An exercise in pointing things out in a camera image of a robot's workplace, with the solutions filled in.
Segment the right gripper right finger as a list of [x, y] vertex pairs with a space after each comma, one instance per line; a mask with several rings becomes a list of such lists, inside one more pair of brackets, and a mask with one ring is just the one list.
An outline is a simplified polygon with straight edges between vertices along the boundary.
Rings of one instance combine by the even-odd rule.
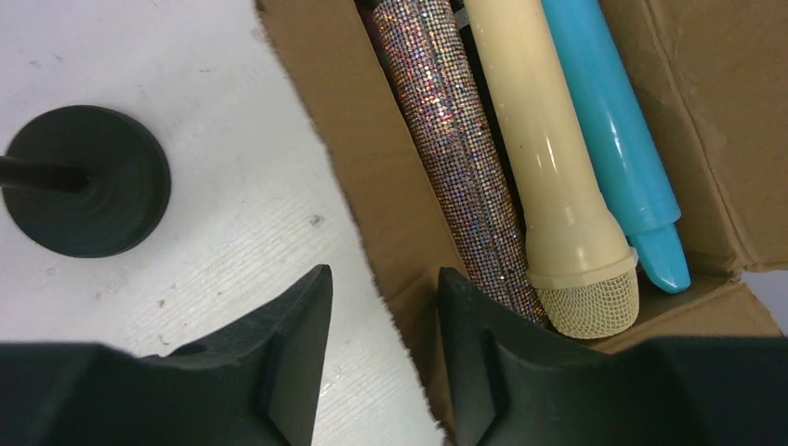
[[657, 337], [606, 354], [460, 272], [437, 304], [459, 445], [783, 445], [783, 337]]

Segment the blue microphone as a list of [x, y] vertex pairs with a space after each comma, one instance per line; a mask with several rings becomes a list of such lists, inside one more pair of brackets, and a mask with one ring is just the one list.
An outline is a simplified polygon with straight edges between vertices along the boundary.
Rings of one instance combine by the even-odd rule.
[[542, 6], [607, 206], [650, 281], [686, 291], [681, 211], [599, 3]]

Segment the cream microphone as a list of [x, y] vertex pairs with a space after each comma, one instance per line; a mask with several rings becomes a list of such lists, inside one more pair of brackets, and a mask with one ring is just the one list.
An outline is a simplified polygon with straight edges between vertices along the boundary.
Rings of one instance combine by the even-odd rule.
[[637, 256], [599, 190], [543, 7], [465, 7], [524, 211], [528, 279], [561, 334], [617, 335], [638, 316]]

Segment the brown cardboard box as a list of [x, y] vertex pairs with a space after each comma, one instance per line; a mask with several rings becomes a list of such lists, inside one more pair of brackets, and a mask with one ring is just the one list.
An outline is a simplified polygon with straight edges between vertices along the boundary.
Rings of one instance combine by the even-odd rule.
[[[682, 216], [693, 275], [680, 295], [641, 292], [636, 325], [596, 348], [656, 335], [781, 333], [741, 281], [787, 267], [787, 5], [605, 1]], [[378, 288], [457, 437], [434, 292], [459, 255], [351, 1], [262, 1], [259, 15], [327, 144]]]

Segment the silver glitter microphone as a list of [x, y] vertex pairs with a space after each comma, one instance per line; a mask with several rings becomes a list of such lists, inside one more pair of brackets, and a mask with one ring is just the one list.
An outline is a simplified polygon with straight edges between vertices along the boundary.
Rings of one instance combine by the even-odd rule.
[[448, 1], [376, 1], [401, 109], [469, 279], [539, 325], [524, 233]]

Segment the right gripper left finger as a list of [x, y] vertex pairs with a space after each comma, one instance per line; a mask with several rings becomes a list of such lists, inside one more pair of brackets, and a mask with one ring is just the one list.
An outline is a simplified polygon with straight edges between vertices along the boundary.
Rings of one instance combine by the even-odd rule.
[[165, 357], [101, 344], [1, 346], [5, 445], [309, 445], [332, 315], [318, 265]]

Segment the black round-base shock-mount stand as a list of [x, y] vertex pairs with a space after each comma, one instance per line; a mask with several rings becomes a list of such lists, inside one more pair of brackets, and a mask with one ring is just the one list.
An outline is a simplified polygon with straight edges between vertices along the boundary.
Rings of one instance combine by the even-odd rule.
[[75, 258], [119, 255], [159, 225], [171, 173], [156, 136], [133, 117], [72, 105], [33, 118], [1, 157], [5, 208], [19, 230]]

